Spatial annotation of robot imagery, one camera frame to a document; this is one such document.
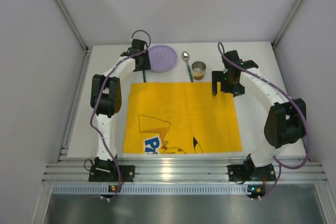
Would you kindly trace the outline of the purple plastic plate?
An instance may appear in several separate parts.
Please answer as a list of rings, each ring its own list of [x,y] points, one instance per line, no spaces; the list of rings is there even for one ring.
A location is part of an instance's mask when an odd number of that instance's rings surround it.
[[[151,47],[148,52],[153,72],[170,71],[177,63],[177,53],[170,46],[156,45]]]

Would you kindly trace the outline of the yellow Pikachu cloth placemat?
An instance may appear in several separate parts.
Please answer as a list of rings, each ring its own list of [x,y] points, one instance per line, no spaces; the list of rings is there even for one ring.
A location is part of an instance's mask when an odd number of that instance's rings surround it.
[[[209,82],[131,85],[124,153],[209,154],[243,150],[233,95]]]

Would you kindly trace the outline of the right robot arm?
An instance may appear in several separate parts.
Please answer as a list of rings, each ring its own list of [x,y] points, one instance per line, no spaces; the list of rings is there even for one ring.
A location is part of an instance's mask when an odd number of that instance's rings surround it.
[[[252,60],[242,61],[235,50],[219,51],[225,69],[212,72],[212,95],[237,97],[249,91],[268,113],[264,140],[248,155],[253,167],[265,167],[285,148],[307,136],[306,104],[269,81]]]

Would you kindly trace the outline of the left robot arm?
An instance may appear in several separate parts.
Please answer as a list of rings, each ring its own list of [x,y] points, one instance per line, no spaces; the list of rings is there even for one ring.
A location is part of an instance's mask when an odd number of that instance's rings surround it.
[[[113,131],[122,105],[121,82],[132,72],[151,69],[148,48],[146,41],[132,39],[131,47],[120,55],[117,63],[92,77],[90,125],[98,133],[97,158],[102,161],[112,161],[117,156]]]

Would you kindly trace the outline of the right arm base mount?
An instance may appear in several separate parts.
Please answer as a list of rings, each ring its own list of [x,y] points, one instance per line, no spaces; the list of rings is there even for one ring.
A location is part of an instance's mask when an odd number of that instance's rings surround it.
[[[276,180],[274,166],[268,164],[263,167],[256,167],[252,162],[250,154],[242,164],[228,165],[227,169],[229,181],[237,184],[245,182],[273,182]]]

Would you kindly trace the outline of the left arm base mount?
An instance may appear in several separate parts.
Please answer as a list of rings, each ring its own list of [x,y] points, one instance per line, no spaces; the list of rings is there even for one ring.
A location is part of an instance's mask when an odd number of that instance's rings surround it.
[[[121,182],[133,182],[135,176],[135,166],[120,165]],[[119,175],[117,169],[113,166],[112,170],[92,166],[90,169],[90,182],[118,182]]]

